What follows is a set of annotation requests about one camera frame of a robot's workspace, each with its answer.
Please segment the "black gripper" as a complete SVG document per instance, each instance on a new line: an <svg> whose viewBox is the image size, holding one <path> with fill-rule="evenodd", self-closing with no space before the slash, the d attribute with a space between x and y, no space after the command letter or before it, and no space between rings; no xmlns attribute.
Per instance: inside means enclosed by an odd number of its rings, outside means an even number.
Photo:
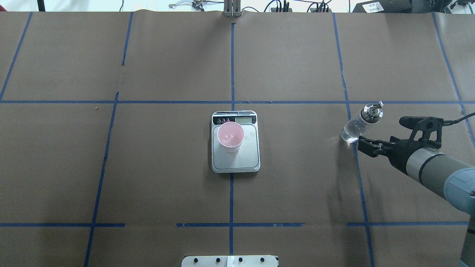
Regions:
<svg viewBox="0 0 475 267"><path fill-rule="evenodd" d="M415 151L414 143L409 139L390 138L390 141L358 137L358 150L372 158L387 156L390 164L399 171L406 171L409 157Z"/></svg>

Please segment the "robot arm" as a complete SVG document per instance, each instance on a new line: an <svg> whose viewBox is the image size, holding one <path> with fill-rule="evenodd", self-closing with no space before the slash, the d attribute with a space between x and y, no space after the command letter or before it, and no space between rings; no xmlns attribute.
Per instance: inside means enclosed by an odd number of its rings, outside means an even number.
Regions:
<svg viewBox="0 0 475 267"><path fill-rule="evenodd" d="M459 259L460 267L473 267L475 168L439 150L436 141L399 139L372 140L361 136L358 150L370 157L386 156L400 172L423 185L450 205L470 216Z"/></svg>

